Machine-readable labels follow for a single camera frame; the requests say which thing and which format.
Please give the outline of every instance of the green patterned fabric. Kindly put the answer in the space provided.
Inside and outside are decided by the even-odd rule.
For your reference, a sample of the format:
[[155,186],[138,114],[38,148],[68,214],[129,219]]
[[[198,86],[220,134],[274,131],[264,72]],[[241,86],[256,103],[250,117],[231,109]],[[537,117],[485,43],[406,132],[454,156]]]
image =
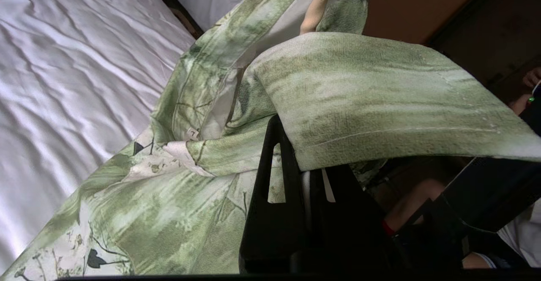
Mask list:
[[[83,182],[0,279],[237,273],[276,114],[303,171],[416,155],[541,161],[539,137],[445,56],[361,36],[367,0],[330,0],[318,32],[298,36],[309,2],[245,0],[205,33],[149,129]],[[280,202],[280,172],[271,183]]]

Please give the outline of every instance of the hand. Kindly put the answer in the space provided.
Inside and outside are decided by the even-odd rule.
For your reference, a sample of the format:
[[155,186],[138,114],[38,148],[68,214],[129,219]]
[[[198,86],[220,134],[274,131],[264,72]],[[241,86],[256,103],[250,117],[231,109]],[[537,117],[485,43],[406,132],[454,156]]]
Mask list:
[[519,115],[520,113],[522,113],[522,111],[526,109],[526,105],[528,104],[530,96],[531,94],[524,94],[520,96],[516,101],[509,104],[509,107],[516,115]]
[[539,81],[541,80],[541,67],[535,68],[528,73],[526,73],[525,77],[522,78],[522,82],[530,88],[535,87]]

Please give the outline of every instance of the knee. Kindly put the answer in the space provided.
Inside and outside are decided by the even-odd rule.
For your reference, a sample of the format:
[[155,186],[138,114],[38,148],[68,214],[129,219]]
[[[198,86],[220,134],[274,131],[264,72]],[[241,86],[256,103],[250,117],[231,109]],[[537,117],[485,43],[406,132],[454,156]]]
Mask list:
[[415,187],[415,190],[431,200],[436,200],[443,190],[445,190],[445,186],[434,179],[426,179],[419,183]]

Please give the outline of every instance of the leg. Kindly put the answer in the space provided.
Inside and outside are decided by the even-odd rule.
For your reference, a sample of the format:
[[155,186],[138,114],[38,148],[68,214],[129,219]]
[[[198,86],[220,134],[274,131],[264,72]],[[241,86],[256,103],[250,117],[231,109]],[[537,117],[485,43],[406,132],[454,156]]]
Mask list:
[[426,200],[435,200],[444,189],[445,186],[436,180],[427,179],[422,181],[394,206],[385,217],[385,223],[393,231],[398,231]]

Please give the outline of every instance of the brown wall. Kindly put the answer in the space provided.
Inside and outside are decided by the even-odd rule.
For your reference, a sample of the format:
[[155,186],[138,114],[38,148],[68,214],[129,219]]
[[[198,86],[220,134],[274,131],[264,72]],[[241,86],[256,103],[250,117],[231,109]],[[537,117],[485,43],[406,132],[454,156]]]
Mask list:
[[468,0],[369,0],[364,34],[425,44]]

